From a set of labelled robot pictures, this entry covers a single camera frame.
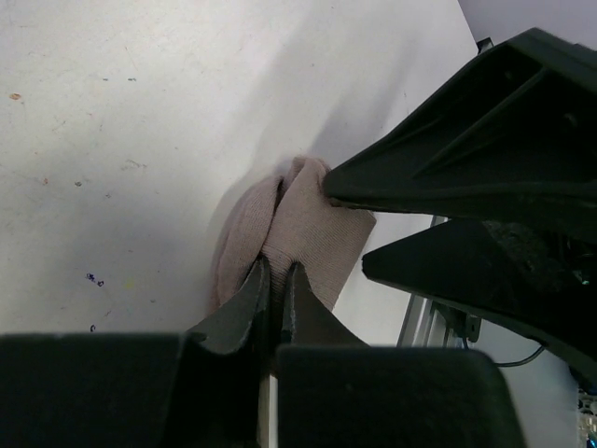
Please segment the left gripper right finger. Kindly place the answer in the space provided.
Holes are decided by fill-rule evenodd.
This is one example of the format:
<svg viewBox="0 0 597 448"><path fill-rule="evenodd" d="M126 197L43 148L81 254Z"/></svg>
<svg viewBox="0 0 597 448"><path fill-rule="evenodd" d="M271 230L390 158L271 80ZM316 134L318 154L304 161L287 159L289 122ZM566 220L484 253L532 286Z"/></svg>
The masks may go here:
<svg viewBox="0 0 597 448"><path fill-rule="evenodd" d="M296 263L276 354L281 447L523 447L506 380L477 351L362 343Z"/></svg>

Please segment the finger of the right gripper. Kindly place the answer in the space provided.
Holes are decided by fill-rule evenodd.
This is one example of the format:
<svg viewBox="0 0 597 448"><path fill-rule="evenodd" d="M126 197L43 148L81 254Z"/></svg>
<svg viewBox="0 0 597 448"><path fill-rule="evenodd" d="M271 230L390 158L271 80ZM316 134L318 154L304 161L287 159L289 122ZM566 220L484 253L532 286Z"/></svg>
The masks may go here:
<svg viewBox="0 0 597 448"><path fill-rule="evenodd" d="M324 190L377 211L594 223L595 51L533 28L482 52Z"/></svg>
<svg viewBox="0 0 597 448"><path fill-rule="evenodd" d="M367 253L364 275L537 341L596 381L596 246L453 219Z"/></svg>

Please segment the taupe sock with red stripes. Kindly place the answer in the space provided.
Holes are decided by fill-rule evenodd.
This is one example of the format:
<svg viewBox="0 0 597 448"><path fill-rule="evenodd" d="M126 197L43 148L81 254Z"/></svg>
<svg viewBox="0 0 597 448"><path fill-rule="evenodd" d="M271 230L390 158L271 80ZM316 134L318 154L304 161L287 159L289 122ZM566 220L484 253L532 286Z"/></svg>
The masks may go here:
<svg viewBox="0 0 597 448"><path fill-rule="evenodd" d="M239 290L254 261L271 267L271 297L281 309L291 266L302 264L316 298L333 309L376 224L366 210L334 206L323 192L329 166L296 157L286 175L250 188L229 215L216 250L212 303Z"/></svg>

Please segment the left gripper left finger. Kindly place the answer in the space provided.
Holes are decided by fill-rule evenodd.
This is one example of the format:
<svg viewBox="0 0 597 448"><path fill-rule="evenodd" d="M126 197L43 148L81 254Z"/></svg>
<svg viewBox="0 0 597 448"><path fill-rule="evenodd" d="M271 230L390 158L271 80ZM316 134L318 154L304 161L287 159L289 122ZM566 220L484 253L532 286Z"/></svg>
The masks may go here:
<svg viewBox="0 0 597 448"><path fill-rule="evenodd" d="M5 447L265 447L270 266L180 333L8 334Z"/></svg>

